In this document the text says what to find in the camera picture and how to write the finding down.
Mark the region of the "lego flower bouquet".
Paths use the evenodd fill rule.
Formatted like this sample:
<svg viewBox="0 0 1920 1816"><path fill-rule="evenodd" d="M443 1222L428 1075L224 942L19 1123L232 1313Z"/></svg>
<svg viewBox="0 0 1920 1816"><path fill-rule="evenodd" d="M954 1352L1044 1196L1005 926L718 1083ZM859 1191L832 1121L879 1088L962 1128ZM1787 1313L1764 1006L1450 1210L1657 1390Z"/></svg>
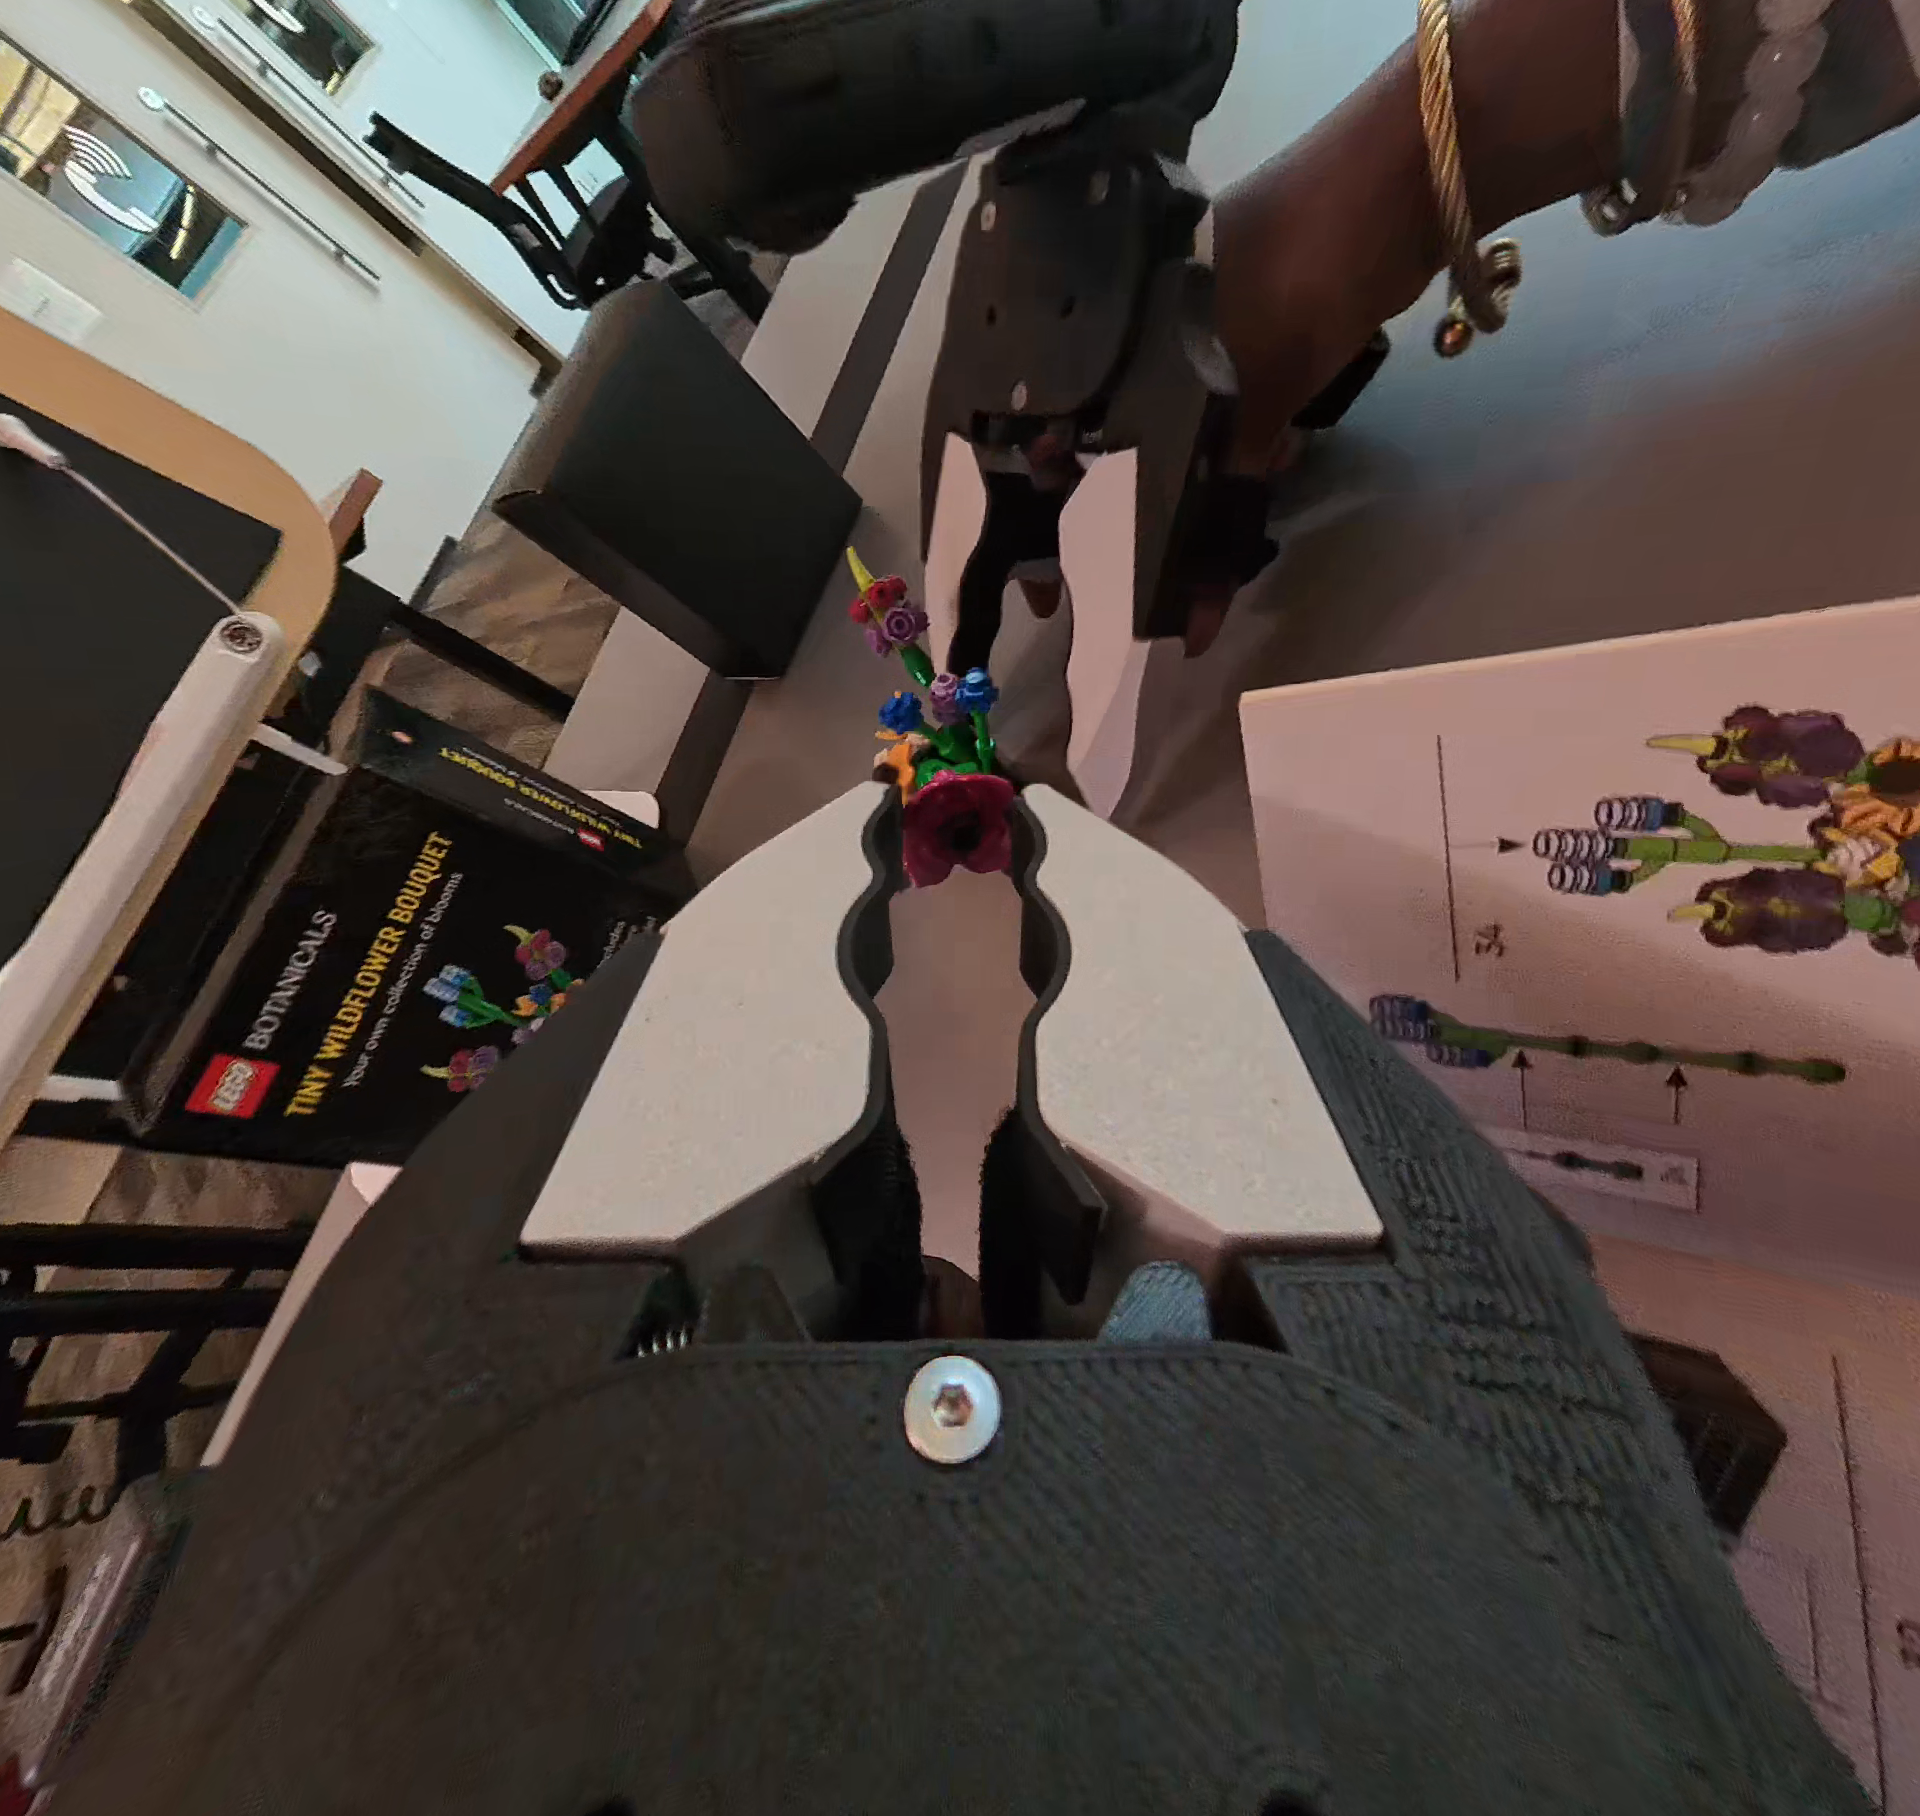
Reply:
<svg viewBox="0 0 1920 1816"><path fill-rule="evenodd" d="M996 744L997 687L985 669L939 669L930 619L898 573L876 576L850 547L850 619L869 650L899 669L902 685L876 711L874 776L902 802L949 778L1012 781Z"/></svg>

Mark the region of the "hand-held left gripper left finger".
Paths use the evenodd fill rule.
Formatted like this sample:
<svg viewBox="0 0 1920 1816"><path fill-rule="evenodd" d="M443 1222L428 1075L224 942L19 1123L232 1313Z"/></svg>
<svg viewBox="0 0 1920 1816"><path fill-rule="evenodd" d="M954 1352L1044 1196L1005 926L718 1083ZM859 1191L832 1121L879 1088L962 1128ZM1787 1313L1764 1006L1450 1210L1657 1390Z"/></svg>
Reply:
<svg viewBox="0 0 1920 1816"><path fill-rule="evenodd" d="M658 936L520 1228L543 1261L677 1266L699 1295L770 1273L847 1317L881 1205L822 1184L892 1095L899 795L855 784L721 870Z"/></svg>

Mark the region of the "person's right hand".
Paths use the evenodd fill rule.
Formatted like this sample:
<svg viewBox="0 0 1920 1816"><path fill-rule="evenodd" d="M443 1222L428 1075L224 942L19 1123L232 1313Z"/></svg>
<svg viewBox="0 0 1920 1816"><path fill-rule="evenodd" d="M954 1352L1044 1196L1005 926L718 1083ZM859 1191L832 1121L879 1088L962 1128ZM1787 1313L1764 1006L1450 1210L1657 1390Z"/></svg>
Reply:
<svg viewBox="0 0 1920 1816"><path fill-rule="evenodd" d="M1482 228L1617 174L1617 0L1462 0L1452 75L1468 214ZM1239 383L1228 470L1280 470L1298 412L1446 261L1404 49L1214 205L1216 329Z"/></svg>

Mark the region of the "lego instruction booklet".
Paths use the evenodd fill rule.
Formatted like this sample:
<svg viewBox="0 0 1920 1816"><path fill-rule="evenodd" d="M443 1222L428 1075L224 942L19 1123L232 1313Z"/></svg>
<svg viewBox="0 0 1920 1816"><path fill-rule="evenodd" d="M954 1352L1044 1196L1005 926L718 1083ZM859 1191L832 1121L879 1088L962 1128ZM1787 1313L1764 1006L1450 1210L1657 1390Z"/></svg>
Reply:
<svg viewBox="0 0 1920 1816"><path fill-rule="evenodd" d="M1787 1446L1735 1565L1915 1813L1915 598L1239 701L1265 921Z"/></svg>

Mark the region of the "wood edged black board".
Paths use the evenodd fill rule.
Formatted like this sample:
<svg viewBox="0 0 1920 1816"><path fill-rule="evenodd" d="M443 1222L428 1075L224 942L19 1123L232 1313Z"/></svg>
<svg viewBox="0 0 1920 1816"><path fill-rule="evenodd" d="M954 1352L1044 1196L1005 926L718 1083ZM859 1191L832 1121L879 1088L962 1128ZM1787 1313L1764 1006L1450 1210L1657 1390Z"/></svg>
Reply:
<svg viewBox="0 0 1920 1816"><path fill-rule="evenodd" d="M306 489L6 314L4 1088L11 1138L329 607Z"/></svg>

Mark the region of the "wooden side desk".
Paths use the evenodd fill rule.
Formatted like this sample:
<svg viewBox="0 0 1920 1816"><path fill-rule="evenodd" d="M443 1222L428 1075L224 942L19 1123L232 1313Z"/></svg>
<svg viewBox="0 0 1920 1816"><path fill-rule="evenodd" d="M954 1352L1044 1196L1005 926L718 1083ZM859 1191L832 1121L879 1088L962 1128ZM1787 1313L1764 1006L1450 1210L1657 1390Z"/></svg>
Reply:
<svg viewBox="0 0 1920 1816"><path fill-rule="evenodd" d="M617 122L632 75L697 2L613 0L584 52L558 71L558 85L492 177L492 190L506 196L539 174L560 173L584 148L613 148L604 130Z"/></svg>

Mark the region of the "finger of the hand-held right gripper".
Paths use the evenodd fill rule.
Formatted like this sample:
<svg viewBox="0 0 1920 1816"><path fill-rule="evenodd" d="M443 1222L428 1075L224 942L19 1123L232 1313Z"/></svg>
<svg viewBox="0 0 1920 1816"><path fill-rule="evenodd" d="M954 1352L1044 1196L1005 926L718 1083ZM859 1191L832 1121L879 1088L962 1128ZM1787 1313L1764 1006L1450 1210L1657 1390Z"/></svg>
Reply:
<svg viewBox="0 0 1920 1816"><path fill-rule="evenodd" d="M955 681L989 667L1024 526L1024 473L984 466L972 447L938 450L925 500L925 596L936 663Z"/></svg>
<svg viewBox="0 0 1920 1816"><path fill-rule="evenodd" d="M1151 642L1133 637L1137 478L1135 458L1095 458L1061 515L1069 775L1097 816L1118 814L1130 784L1151 660Z"/></svg>

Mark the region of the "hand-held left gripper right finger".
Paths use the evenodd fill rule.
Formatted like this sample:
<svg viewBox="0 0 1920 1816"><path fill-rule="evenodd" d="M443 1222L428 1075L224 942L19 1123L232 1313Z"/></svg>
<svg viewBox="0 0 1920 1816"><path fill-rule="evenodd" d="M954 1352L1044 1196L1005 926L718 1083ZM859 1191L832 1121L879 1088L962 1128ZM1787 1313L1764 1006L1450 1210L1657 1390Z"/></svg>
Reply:
<svg viewBox="0 0 1920 1816"><path fill-rule="evenodd" d="M1015 811L1017 1265L1037 1314L1102 1317L1143 1266L1211 1306L1265 1259L1374 1259L1386 1227L1251 932L1059 789Z"/></svg>

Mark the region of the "black lego set box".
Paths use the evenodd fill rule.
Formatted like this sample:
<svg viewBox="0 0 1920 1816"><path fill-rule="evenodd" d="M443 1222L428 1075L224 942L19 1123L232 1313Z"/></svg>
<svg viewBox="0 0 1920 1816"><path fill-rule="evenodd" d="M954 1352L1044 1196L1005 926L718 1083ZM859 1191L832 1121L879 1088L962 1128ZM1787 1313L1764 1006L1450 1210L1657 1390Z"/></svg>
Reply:
<svg viewBox="0 0 1920 1816"><path fill-rule="evenodd" d="M691 896L658 827L372 691L131 1132L170 1156L398 1166Z"/></svg>

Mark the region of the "large black block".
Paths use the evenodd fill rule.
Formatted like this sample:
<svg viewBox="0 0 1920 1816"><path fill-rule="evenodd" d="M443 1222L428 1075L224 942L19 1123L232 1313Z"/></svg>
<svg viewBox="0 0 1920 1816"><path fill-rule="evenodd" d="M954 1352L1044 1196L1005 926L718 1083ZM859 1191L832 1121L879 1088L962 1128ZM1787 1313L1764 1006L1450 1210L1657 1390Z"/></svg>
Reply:
<svg viewBox="0 0 1920 1816"><path fill-rule="evenodd" d="M733 681L778 681L859 496L665 282L599 302L489 511Z"/></svg>

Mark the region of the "magenta lego flower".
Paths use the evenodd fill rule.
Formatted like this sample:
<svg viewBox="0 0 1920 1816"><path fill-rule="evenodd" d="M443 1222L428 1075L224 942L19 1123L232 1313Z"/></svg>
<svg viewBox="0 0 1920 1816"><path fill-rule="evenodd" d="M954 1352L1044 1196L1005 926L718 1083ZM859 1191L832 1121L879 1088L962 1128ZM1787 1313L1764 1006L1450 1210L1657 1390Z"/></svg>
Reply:
<svg viewBox="0 0 1920 1816"><path fill-rule="evenodd" d="M915 889L954 870L1008 872L1019 789L996 773L938 773L902 809L902 869Z"/></svg>

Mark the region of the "black office chair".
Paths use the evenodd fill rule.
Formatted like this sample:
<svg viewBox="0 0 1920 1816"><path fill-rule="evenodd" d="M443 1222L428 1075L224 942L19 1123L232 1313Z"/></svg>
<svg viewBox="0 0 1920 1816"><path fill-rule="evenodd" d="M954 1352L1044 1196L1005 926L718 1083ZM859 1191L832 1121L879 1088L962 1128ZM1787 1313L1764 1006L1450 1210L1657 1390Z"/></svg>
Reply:
<svg viewBox="0 0 1920 1816"><path fill-rule="evenodd" d="M586 314L600 299L658 271L671 273L679 261L675 243L632 178L617 177L586 200L567 173L552 173L567 205L557 219L531 184L493 190L377 112L368 120L367 147L402 178L485 221L562 310Z"/></svg>

